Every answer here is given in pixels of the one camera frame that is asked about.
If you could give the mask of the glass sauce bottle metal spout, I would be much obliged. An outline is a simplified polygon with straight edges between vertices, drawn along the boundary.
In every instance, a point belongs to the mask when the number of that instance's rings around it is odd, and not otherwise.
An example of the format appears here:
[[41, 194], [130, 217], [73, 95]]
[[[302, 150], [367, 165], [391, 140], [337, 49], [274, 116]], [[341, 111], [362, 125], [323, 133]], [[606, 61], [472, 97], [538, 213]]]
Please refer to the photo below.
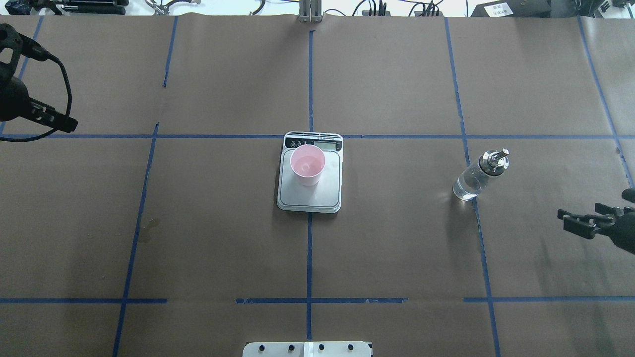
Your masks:
[[507, 171], [510, 151], [506, 148], [483, 152], [467, 169], [463, 170], [452, 187], [453, 193], [462, 201], [470, 201], [485, 190], [488, 183]]

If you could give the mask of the pink plastic cup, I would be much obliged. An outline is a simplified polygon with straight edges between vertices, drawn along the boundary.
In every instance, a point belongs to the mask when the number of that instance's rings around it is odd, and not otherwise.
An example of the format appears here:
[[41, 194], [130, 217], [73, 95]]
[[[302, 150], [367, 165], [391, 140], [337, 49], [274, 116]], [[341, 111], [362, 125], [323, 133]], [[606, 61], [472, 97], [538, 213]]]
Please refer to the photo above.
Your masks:
[[316, 145], [304, 144], [293, 151], [290, 165], [301, 185], [314, 186], [326, 166], [326, 156]]

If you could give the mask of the digital kitchen scale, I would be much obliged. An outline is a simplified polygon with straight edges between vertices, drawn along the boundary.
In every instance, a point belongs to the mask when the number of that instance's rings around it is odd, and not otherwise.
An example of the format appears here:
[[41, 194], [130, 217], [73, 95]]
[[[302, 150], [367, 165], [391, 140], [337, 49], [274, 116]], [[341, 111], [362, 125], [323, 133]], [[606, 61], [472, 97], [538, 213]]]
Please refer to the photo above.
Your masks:
[[[293, 153], [314, 145], [324, 155], [319, 175], [298, 175]], [[336, 133], [291, 131], [284, 136], [280, 158], [277, 206], [293, 212], [336, 213], [342, 205], [343, 137]]]

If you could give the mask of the folded blue umbrella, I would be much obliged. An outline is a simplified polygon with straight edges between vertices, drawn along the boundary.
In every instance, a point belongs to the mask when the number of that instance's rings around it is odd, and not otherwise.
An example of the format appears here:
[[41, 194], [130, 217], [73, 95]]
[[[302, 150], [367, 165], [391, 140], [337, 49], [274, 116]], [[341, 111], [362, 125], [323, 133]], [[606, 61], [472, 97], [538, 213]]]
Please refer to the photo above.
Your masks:
[[4, 8], [11, 16], [29, 16], [33, 9], [31, 0], [6, 0]]

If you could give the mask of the black tripod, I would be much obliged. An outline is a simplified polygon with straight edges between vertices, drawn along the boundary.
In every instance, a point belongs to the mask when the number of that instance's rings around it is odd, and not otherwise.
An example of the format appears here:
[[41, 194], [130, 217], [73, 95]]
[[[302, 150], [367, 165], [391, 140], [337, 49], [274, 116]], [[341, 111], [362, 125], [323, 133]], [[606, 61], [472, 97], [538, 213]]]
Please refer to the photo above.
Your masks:
[[63, 13], [125, 14], [128, 0], [28, 0], [38, 11], [49, 9], [55, 15]]

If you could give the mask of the black box white label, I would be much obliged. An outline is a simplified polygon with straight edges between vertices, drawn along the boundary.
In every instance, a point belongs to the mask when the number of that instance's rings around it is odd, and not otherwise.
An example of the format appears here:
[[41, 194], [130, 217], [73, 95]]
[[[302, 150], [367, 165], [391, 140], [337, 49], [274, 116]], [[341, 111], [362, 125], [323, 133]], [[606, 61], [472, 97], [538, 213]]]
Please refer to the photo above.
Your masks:
[[550, 0], [493, 0], [476, 5], [469, 16], [549, 18], [551, 10]]

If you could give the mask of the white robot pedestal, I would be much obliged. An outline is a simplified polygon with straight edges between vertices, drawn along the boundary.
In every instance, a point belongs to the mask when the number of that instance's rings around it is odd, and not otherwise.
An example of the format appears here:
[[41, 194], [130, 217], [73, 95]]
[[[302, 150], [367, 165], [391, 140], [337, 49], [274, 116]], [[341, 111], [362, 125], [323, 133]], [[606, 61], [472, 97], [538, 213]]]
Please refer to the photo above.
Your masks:
[[243, 348], [243, 357], [373, 357], [365, 341], [254, 342]]

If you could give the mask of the aluminium frame post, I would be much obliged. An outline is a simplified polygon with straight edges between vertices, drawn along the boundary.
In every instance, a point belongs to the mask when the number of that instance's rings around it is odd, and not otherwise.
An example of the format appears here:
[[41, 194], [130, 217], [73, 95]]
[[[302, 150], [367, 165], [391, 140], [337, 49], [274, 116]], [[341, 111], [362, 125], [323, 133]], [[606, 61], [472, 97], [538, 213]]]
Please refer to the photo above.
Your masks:
[[322, 0], [299, 0], [300, 23], [320, 23], [322, 19]]

